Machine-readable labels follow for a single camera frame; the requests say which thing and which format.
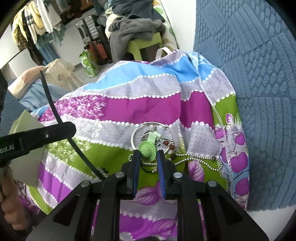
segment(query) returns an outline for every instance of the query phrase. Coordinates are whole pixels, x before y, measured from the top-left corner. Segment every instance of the yellow sweater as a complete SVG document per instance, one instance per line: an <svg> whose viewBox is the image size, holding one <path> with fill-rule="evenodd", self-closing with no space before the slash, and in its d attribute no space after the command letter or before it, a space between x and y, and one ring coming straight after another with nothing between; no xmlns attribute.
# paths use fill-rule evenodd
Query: yellow sweater
<svg viewBox="0 0 296 241"><path fill-rule="evenodd" d="M19 45L19 41L18 41L18 37L17 37L17 27L20 27L20 31L22 33L22 35L26 38L26 40L28 41L26 32L24 31L24 27L22 24L22 12L24 11L24 9L28 7L30 9L30 13L33 17L33 20L35 22L34 24L34 29L36 30L37 34L43 34L45 32L45 27L42 21L42 18L40 16L39 10L36 6L36 4L34 2L30 2L29 4L27 4L26 6L24 6L14 17L13 19L13 24L12 24L12 39L13 41Z"/></svg>

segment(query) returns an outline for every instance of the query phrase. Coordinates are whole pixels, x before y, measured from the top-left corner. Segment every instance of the black cable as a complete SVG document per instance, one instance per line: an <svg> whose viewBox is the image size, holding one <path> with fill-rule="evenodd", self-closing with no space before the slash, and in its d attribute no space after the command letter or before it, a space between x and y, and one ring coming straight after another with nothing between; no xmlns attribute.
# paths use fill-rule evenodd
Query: black cable
<svg viewBox="0 0 296 241"><path fill-rule="evenodd" d="M48 85L45 80L45 76L42 71L40 71L41 75L41 82L44 89L44 92L46 94L46 98L48 100L48 103L52 109L52 112L54 114L54 117L56 118L57 122L63 123L61 117L59 116L57 109L54 106L54 102L52 100ZM85 162L85 164L92 170L92 172L101 180L105 180L106 178L99 172L97 168L88 160L88 158L84 155L84 153L80 150L80 148L77 146L77 144L74 142L72 138L67 139L70 145L73 147L73 149L77 152L77 154L80 156L80 158Z"/></svg>

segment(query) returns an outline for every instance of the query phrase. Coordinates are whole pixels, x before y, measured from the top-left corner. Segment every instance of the floor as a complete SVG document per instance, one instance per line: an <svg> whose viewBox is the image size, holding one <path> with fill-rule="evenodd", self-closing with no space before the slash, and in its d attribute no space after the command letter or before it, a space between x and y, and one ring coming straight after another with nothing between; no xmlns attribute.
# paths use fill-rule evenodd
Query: floor
<svg viewBox="0 0 296 241"><path fill-rule="evenodd" d="M78 64L75 66L74 73L77 74L82 80L84 80L85 84L94 83L100 78L100 75L104 73L105 70L109 69L112 66L113 66L113 63L100 66L99 74L93 78L89 78L87 76L87 73L84 67L82 66L82 64Z"/></svg>

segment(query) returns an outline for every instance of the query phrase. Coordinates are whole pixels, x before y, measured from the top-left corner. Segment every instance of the screw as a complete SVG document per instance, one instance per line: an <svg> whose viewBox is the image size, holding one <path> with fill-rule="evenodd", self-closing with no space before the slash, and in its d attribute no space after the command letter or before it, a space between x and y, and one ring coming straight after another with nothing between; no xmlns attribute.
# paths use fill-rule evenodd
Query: screw
<svg viewBox="0 0 296 241"><path fill-rule="evenodd" d="M88 180L84 180L84 181L82 181L80 183L80 185L85 188L85 187L87 187L89 185L89 181Z"/></svg>
<svg viewBox="0 0 296 241"><path fill-rule="evenodd" d="M117 173L115 173L115 176L116 177L123 177L124 173L123 172L117 172Z"/></svg>
<svg viewBox="0 0 296 241"><path fill-rule="evenodd" d="M210 187L215 187L215 186L217 186L217 183L216 183L214 180L210 180L210 181L208 181L208 184L209 184Z"/></svg>
<svg viewBox="0 0 296 241"><path fill-rule="evenodd" d="M174 173L174 177L175 178L181 178L183 175L182 175L182 173L180 173L180 172L175 172Z"/></svg>

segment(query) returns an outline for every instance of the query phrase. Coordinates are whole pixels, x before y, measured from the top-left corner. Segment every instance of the brown bead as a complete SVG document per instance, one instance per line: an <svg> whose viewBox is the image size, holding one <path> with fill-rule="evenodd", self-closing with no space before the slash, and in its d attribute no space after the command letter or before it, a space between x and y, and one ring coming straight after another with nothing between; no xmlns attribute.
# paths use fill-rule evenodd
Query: brown bead
<svg viewBox="0 0 296 241"><path fill-rule="evenodd" d="M171 154L171 156L170 156L170 158L173 160L173 159L175 159L176 158L176 154Z"/></svg>

